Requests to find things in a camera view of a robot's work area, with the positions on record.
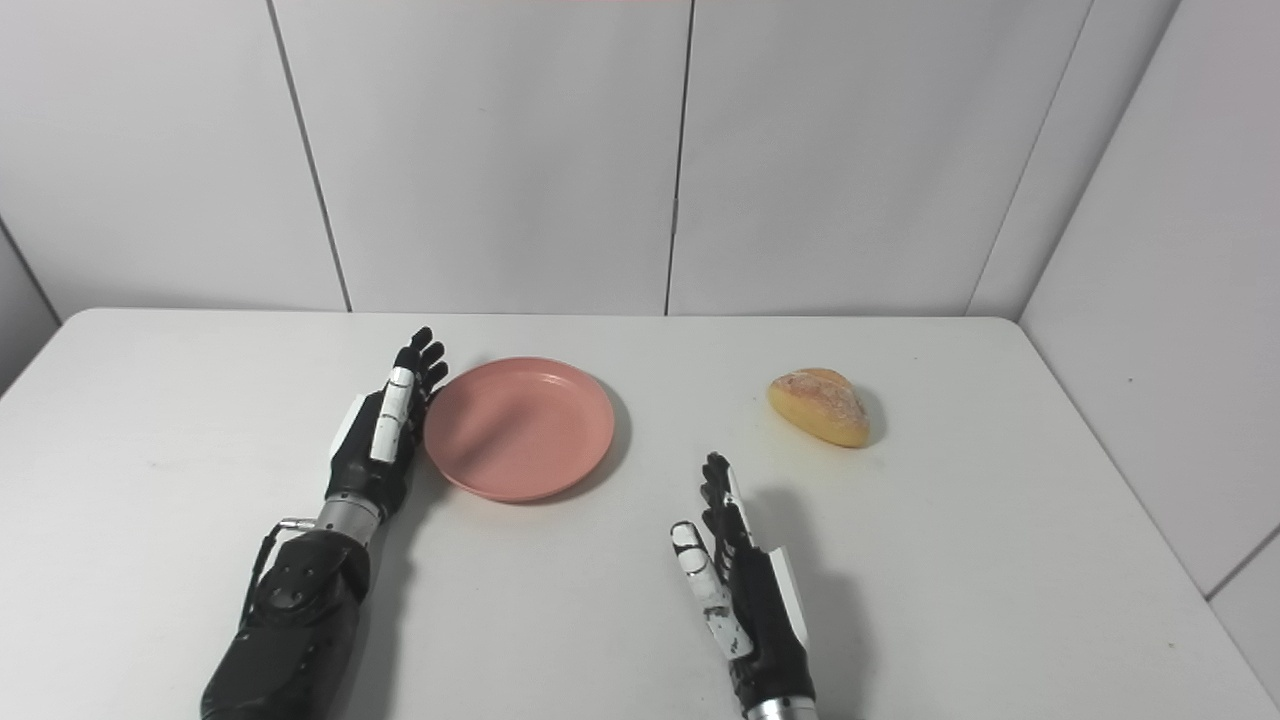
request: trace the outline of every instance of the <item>bread roll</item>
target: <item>bread roll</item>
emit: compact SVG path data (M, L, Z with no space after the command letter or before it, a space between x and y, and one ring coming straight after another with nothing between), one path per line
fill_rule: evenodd
M792 425L841 447L863 447L870 432L854 384L835 370L787 373L769 386L769 405Z

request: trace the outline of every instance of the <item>prosthetic hand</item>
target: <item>prosthetic hand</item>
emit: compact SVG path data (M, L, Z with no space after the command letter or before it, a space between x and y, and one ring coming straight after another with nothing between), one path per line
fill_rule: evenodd
M332 451L315 520L284 519L262 539L239 632L205 689L202 720L323 720L351 657L369 593L369 541L408 493L410 462L444 346L419 331L378 392L356 398ZM280 530L302 534L280 546Z
M712 637L728 657L742 715L818 720L809 634L786 551L765 553L755 546L727 460L710 454L703 477L703 523L716 537L714 556L689 521L671 528L671 542Z

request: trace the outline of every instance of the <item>robotic hand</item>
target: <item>robotic hand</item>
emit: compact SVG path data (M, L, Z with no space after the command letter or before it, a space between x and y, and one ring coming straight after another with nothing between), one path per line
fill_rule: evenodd
M444 346L420 329L378 392L356 398L335 438L324 507L284 519L262 539L239 632L201 701L202 720L323 720L351 657L369 593L369 541L404 502L410 462ZM302 534L280 546L280 530Z
M818 720L809 634L786 551L756 547L727 460L710 454L703 477L703 523L716 537L714 556L689 521L671 528L671 542L712 637L728 657L742 716Z

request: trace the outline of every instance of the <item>tabletop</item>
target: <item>tabletop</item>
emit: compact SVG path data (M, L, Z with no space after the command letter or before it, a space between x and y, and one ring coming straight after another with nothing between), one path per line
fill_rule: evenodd
M0 400L0 714L196 717L262 534L319 511L422 324L456 372L582 368L617 430L531 505L416 464L338 719L736 717L667 537L712 450L788 548L823 720L1280 717L1011 323L178 310L76 315ZM768 407L810 366L860 388L869 447Z

